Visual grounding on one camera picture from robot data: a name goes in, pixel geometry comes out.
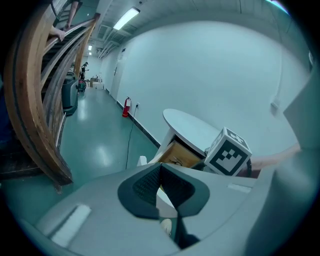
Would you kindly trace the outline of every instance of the hallway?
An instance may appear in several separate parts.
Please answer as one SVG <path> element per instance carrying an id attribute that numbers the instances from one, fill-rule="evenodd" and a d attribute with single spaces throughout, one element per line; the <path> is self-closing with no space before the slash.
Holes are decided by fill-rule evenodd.
<path id="1" fill-rule="evenodd" d="M 78 108 L 66 118 L 61 155 L 71 168 L 73 183 L 58 195 L 51 180 L 40 175 L 5 180 L 1 184 L 7 204 L 14 215 L 35 224 L 53 205 L 90 180 L 123 171 L 132 121 L 105 90 L 86 89 L 79 95 Z M 150 161 L 157 147 L 135 125 L 131 134 L 128 169 L 139 156 Z"/>

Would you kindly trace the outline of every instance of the fire extinguisher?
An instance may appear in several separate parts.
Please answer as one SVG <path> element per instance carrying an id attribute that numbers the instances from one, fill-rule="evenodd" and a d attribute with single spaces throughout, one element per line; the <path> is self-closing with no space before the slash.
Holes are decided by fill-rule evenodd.
<path id="1" fill-rule="evenodd" d="M 123 107 L 123 112 L 122 112 L 122 116 L 123 116 L 124 118 L 127 118 L 127 117 L 128 117 L 128 113 L 129 113 L 130 106 L 131 106 L 131 99 L 130 99 L 129 97 L 127 97 L 127 98 L 125 99 L 124 107 Z"/>

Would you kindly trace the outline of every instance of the table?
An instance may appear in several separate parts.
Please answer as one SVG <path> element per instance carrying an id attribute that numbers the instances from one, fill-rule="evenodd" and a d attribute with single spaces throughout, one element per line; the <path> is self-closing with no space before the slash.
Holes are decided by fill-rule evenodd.
<path id="1" fill-rule="evenodd" d="M 199 118 L 177 109 L 165 109 L 163 118 L 168 124 L 169 130 L 156 155 L 163 152 L 177 135 L 189 147 L 205 157 L 206 148 L 211 146 L 220 132 Z"/>

